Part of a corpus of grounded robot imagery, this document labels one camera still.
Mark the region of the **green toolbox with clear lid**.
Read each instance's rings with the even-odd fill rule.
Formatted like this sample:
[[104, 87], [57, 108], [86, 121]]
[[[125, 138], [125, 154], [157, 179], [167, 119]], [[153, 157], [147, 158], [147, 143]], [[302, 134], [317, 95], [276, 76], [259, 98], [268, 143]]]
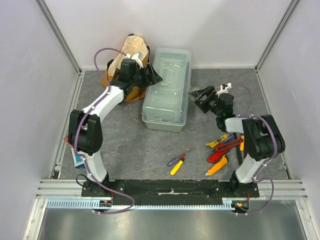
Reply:
[[142, 121], [148, 129], [179, 133], [187, 120], [191, 52], [158, 48], [153, 67], [162, 81], [147, 88], [141, 110]]

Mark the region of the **black hammer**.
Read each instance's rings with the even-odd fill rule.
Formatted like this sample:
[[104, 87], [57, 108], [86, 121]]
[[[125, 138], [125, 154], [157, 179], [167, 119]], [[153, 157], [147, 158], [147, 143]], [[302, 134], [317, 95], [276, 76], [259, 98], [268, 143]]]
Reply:
[[236, 157], [238, 164], [241, 165], [243, 163], [242, 151], [240, 151], [240, 144], [235, 147], [236, 149]]

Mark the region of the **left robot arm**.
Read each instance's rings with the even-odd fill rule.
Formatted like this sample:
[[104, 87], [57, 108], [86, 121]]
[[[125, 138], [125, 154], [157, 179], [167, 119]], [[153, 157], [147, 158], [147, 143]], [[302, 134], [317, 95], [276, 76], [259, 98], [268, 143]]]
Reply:
[[74, 109], [69, 117], [68, 143], [84, 161], [88, 178], [95, 181], [92, 190], [106, 196], [110, 184], [105, 181], [108, 172], [103, 166], [100, 149], [103, 144], [102, 122], [110, 111], [122, 103], [133, 88], [146, 88], [158, 82], [158, 75], [150, 62], [141, 67], [134, 59], [126, 58], [120, 64], [105, 91], [82, 110]]

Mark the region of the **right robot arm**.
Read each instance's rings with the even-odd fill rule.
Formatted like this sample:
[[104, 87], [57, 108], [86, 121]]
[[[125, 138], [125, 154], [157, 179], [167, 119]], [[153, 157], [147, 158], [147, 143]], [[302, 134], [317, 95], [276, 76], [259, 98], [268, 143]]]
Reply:
[[259, 183], [258, 175], [268, 163], [286, 149], [285, 140], [272, 115], [234, 113], [234, 96], [230, 90], [235, 83], [223, 83], [219, 89], [213, 85], [190, 91], [188, 94], [203, 112], [216, 116], [216, 125], [224, 133], [244, 136], [244, 160], [232, 173], [229, 191], [235, 197], [247, 191], [247, 185]]

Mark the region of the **orange tote bag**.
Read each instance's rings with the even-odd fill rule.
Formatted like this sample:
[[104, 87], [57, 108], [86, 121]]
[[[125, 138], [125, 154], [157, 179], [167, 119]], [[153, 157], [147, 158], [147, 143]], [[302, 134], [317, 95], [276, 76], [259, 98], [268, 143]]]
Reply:
[[139, 76], [141, 68], [145, 68], [149, 61], [150, 47], [143, 37], [130, 34], [126, 37], [121, 52], [107, 63], [107, 68], [101, 78], [104, 87], [108, 84], [132, 83], [133, 78]]

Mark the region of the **yellow utility knife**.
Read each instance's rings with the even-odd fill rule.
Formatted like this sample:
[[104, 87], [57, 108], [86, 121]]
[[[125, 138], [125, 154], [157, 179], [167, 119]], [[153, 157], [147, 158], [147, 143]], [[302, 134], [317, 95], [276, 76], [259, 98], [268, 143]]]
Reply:
[[218, 144], [222, 143], [223, 141], [225, 141], [228, 138], [227, 134], [224, 134], [222, 136], [220, 136], [218, 139], [212, 141], [212, 142], [208, 142], [205, 146], [209, 149], [213, 149], [215, 146], [217, 146]]

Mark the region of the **red utility knife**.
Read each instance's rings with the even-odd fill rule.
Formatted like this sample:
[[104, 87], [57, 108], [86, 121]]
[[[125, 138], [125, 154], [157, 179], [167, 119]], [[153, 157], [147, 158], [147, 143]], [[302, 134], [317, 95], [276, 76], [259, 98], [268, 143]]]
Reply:
[[234, 139], [234, 140], [229, 141], [227, 143], [221, 143], [214, 148], [214, 151], [216, 153], [227, 151], [229, 149], [232, 149], [233, 147], [240, 145], [242, 142], [243, 142], [243, 140], [240, 138], [240, 139]]

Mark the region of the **orange utility knife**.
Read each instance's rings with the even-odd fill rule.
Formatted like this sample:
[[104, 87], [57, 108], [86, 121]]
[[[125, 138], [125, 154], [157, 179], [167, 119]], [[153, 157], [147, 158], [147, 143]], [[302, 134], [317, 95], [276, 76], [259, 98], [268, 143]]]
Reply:
[[207, 176], [212, 176], [216, 172], [218, 172], [221, 168], [223, 168], [225, 165], [228, 164], [228, 157], [226, 155], [223, 155], [220, 160], [218, 160], [217, 163], [215, 163], [204, 175]]

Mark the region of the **blue red box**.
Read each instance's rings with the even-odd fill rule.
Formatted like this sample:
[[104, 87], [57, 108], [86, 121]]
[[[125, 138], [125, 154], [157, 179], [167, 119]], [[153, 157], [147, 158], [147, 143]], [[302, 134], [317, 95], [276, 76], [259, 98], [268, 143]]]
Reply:
[[85, 168], [84, 161], [80, 156], [75, 154], [74, 147], [69, 143], [68, 136], [66, 135], [63, 140], [66, 142], [67, 145], [70, 146], [74, 167], [76, 169], [84, 169]]

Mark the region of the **blue handled small screwdriver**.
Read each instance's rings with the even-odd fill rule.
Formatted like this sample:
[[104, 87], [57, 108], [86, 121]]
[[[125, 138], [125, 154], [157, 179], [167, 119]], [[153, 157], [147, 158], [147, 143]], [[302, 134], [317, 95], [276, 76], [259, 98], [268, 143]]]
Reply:
[[233, 141], [234, 139], [235, 139], [235, 136], [231, 134], [224, 140], [224, 143], [228, 143], [230, 141]]

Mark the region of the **red handled pliers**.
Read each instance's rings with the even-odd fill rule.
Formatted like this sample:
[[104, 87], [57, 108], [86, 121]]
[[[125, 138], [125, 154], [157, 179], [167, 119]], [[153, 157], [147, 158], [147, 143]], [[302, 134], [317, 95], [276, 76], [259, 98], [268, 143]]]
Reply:
[[213, 154], [207, 159], [207, 161], [208, 161], [209, 163], [212, 163], [212, 164], [217, 163], [217, 162], [219, 162], [220, 159], [221, 159], [225, 154], [227, 154], [228, 152], [229, 152], [229, 150], [215, 152], [215, 153], [213, 153]]

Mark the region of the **orange handled chisel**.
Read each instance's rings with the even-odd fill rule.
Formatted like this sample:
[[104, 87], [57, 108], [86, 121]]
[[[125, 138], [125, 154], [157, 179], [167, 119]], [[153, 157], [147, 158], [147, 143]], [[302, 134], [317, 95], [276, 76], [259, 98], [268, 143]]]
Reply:
[[245, 136], [243, 134], [240, 135], [241, 143], [239, 146], [240, 151], [244, 151], [245, 148]]

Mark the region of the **yellow handled screwdriver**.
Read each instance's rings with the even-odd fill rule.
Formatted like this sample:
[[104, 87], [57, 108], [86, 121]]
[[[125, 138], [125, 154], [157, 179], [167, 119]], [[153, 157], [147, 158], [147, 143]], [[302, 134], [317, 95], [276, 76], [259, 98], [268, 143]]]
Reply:
[[184, 163], [184, 160], [180, 160], [170, 171], [170, 174], [173, 176], [177, 173], [177, 171], [180, 169], [181, 165]]

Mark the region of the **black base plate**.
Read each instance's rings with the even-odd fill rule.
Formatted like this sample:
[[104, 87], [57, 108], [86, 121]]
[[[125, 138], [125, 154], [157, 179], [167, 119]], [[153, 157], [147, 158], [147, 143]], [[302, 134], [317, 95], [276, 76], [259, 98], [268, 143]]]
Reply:
[[110, 179], [104, 186], [120, 193], [135, 197], [137, 195], [193, 194], [209, 195], [216, 198], [258, 198], [260, 196], [256, 183], [232, 186], [232, 183], [216, 179]]

